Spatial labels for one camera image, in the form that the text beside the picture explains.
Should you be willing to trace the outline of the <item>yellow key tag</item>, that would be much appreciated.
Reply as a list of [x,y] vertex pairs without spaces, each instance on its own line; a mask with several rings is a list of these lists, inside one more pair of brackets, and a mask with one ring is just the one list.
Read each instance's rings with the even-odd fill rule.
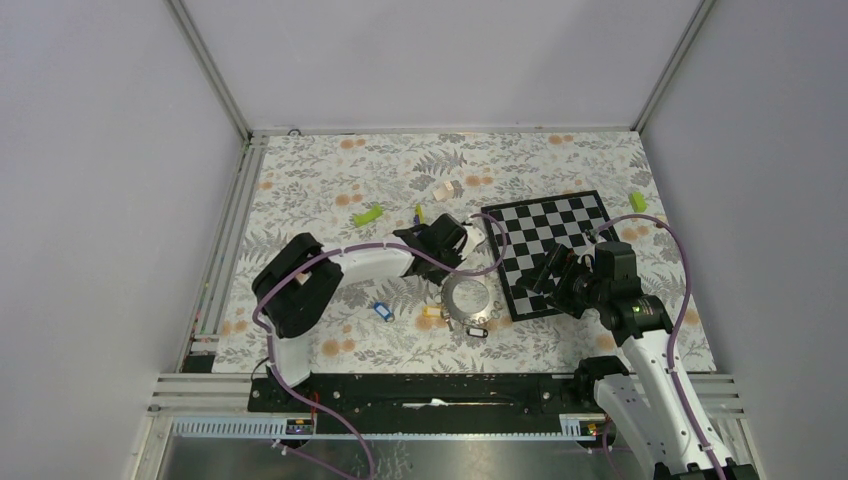
[[422,308],[422,315],[430,319],[442,319],[442,309],[439,306],[426,305]]

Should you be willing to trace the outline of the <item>large silver keyring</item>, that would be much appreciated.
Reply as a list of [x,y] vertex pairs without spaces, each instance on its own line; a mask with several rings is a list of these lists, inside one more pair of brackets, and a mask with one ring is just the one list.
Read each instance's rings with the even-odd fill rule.
[[495,312],[496,291],[486,278],[450,275],[441,291],[443,316],[465,326],[481,326]]

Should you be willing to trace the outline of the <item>white black key tag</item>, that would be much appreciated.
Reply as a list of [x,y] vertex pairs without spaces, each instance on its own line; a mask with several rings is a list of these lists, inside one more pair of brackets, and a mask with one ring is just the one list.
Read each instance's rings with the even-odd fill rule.
[[468,327],[466,329],[466,334],[470,337],[479,339],[485,339],[489,336],[488,330],[480,327]]

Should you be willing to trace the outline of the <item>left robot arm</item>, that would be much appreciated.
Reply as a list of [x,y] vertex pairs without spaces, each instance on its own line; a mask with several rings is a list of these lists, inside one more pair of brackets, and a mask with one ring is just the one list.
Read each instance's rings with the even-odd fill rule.
[[439,286],[484,239],[482,230],[449,214],[356,245],[327,247],[310,233],[296,235],[252,283],[257,300],[253,320],[267,335],[271,369],[279,376],[272,398],[288,411],[309,401],[306,335],[339,288],[406,277]]

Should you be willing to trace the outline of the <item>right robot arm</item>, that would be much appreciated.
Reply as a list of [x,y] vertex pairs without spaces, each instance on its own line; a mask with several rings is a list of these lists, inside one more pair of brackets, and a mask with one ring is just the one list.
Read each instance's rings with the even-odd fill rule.
[[624,356],[580,361],[573,396],[583,410],[605,412],[647,478],[757,478],[725,446],[679,368],[669,314],[644,292],[630,244],[599,243],[590,260],[558,244],[517,283],[575,318],[599,313]]

